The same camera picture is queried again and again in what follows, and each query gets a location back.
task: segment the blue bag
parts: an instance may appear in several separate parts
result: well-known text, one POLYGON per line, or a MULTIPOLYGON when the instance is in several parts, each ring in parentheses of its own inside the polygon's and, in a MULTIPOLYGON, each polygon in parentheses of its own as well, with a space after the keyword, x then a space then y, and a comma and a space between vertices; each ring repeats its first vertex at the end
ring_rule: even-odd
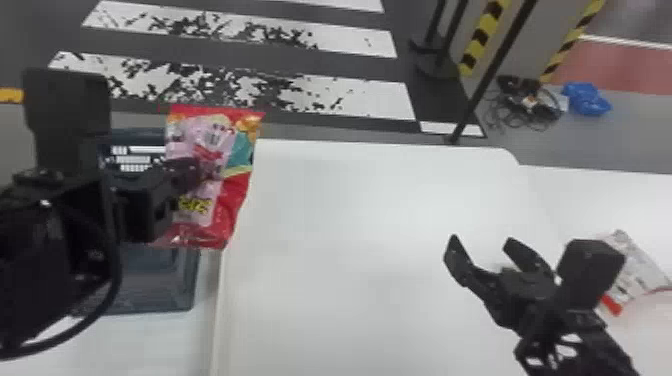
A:
POLYGON ((569 97, 569 106, 581 115, 600 116, 613 108, 590 82, 568 82, 562 94, 569 97))

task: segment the snack bag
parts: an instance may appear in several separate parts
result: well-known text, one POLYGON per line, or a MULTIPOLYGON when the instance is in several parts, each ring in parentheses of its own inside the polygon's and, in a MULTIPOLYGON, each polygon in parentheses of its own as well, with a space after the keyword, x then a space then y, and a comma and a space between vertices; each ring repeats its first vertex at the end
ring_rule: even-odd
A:
POLYGON ((672 290, 672 281, 625 231, 616 230, 602 239, 626 257, 614 285, 602 298, 602 304, 619 316, 623 307, 642 295, 672 290))
POLYGON ((159 244, 222 249, 233 234, 252 172, 264 114, 245 109, 171 106, 166 159, 198 158, 204 182, 178 200, 159 244))

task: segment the black pole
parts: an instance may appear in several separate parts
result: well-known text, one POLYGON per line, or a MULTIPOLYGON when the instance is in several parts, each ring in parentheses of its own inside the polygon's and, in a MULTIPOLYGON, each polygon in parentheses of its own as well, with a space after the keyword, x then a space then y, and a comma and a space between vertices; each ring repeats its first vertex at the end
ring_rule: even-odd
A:
POLYGON ((460 26, 460 21, 462 21, 468 4, 469 0, 460 0, 457 3, 453 16, 450 19, 450 24, 448 24, 448 29, 446 29, 446 37, 436 57, 427 55, 418 56, 416 59, 417 68, 426 76, 439 80, 456 79, 460 76, 457 66, 452 61, 446 60, 450 56, 450 45, 453 43, 455 33, 460 26))
POLYGON ((497 71, 499 71, 499 67, 502 65, 504 58, 509 53, 509 50, 511 50, 511 46, 513 46, 516 38, 518 38, 518 34, 520 34, 523 26, 525 26, 525 22, 530 17, 534 6, 537 5, 537 1, 538 0, 525 0, 523 3, 523 6, 520 8, 516 19, 513 20, 511 29, 509 29, 509 32, 506 34, 502 45, 499 46, 497 53, 495 53, 495 57, 492 58, 492 63, 490 63, 490 66, 485 71, 481 82, 478 83, 478 87, 476 88, 474 95, 472 95, 471 99, 469 99, 469 103, 467 103, 467 110, 464 112, 462 120, 457 123, 455 131, 448 139, 448 142, 451 144, 457 144, 460 140, 460 136, 462 136, 462 132, 464 132, 464 128, 467 126, 467 122, 469 121, 471 114, 476 110, 476 106, 478 106, 478 104, 483 99, 483 95, 485 95, 485 92, 488 90, 490 83, 492 83, 492 80, 495 78, 497 71))
POLYGON ((441 21, 441 16, 443 16, 443 11, 446 9, 446 0, 439 0, 436 3, 436 8, 432 14, 432 19, 429 21, 429 27, 425 32, 422 40, 419 40, 418 37, 413 37, 410 40, 410 46, 413 50, 419 53, 435 53, 437 48, 433 45, 434 37, 436 36, 437 29, 439 28, 439 22, 441 21))
POLYGON ((446 30, 446 38, 443 40, 443 45, 441 45, 441 50, 436 55, 436 62, 434 65, 440 67, 446 61, 446 57, 450 54, 450 45, 453 43, 455 38, 455 32, 460 26, 460 21, 462 16, 464 16, 464 11, 467 9, 468 0, 460 0, 457 3, 455 12, 453 12, 453 17, 450 19, 450 25, 448 25, 448 30, 446 30))

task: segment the yellow and black striped pole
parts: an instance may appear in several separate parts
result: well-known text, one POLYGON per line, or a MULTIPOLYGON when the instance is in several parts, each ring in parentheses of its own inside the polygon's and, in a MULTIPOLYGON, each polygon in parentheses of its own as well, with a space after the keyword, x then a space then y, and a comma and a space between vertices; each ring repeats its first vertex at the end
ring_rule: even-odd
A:
POLYGON ((492 0, 485 6, 483 15, 478 21, 478 26, 476 26, 476 31, 471 36, 471 41, 460 61, 459 70, 461 75, 471 76, 474 73, 476 63, 483 57, 488 41, 497 31, 499 20, 502 18, 504 10, 510 4, 511 0, 492 0))
POLYGON ((595 17, 597 12, 602 9, 604 3, 606 3, 606 0, 592 0, 590 4, 588 4, 588 7, 581 15, 579 22, 565 37, 564 42, 562 42, 562 47, 560 47, 558 52, 553 55, 551 61, 549 61, 546 65, 546 69, 544 69, 544 73, 539 78, 539 81, 544 83, 551 81, 553 73, 555 73, 560 64, 562 64, 562 61, 565 60, 569 50, 574 47, 576 41, 583 34, 583 32, 586 31, 586 27, 588 27, 588 24, 593 20, 593 17, 595 17))
POLYGON ((0 103, 22 103, 23 90, 13 87, 0 87, 0 103))

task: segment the red snack bag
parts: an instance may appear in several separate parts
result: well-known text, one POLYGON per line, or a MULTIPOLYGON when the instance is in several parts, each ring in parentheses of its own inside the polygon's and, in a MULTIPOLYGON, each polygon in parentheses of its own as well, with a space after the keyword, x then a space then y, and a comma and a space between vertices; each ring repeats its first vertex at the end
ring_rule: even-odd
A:
POLYGON ((235 108, 171 106, 166 159, 198 158, 205 180, 179 198, 173 225, 158 244, 224 248, 247 195, 263 116, 235 108))

